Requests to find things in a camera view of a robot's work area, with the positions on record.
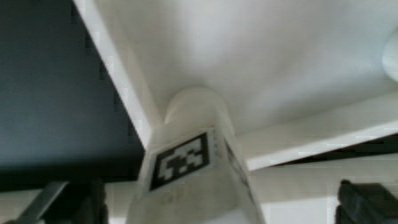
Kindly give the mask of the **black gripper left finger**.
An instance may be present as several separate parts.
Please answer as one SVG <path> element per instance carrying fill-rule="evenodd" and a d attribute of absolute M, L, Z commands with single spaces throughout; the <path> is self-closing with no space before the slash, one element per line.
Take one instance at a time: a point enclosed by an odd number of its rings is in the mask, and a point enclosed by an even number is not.
<path fill-rule="evenodd" d="M 109 224 L 106 183 L 56 181 L 11 224 Z"/>

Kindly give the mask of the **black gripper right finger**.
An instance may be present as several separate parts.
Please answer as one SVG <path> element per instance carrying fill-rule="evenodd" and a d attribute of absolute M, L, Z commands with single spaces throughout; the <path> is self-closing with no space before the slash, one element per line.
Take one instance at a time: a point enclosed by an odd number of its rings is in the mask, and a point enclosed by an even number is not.
<path fill-rule="evenodd" d="M 381 183 L 342 181 L 335 224 L 398 224 L 398 198 Z"/>

